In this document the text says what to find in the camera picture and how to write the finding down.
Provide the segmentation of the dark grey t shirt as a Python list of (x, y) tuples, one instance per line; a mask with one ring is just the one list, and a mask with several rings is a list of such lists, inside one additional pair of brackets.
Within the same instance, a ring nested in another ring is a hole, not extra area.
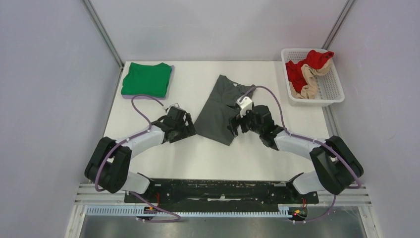
[(240, 112), (236, 101), (253, 87), (254, 85), (238, 84), (225, 75), (220, 75), (194, 122), (196, 133), (229, 146), (234, 140), (228, 129), (229, 119)]

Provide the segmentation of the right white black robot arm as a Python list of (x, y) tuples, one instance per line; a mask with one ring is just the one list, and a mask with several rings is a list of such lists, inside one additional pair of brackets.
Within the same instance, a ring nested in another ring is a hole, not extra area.
[(298, 174), (287, 182), (286, 196), (292, 202), (299, 202), (315, 191), (339, 195), (364, 174), (362, 165), (341, 137), (317, 140), (287, 133), (285, 128), (275, 124), (265, 105), (252, 107), (244, 116), (231, 117), (228, 129), (235, 137), (239, 134), (238, 129), (243, 133), (254, 132), (266, 147), (290, 152), (312, 162), (312, 172)]

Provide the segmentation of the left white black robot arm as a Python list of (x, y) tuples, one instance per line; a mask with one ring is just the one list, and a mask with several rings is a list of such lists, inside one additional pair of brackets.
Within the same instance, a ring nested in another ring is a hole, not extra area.
[(156, 195), (152, 180), (143, 174), (130, 172), (131, 160), (152, 147), (193, 135), (196, 135), (196, 130), (191, 115), (180, 107), (171, 106), (167, 114), (151, 122), (144, 130), (126, 138), (101, 138), (84, 176), (93, 181), (98, 190), (135, 192), (142, 201), (150, 202)]

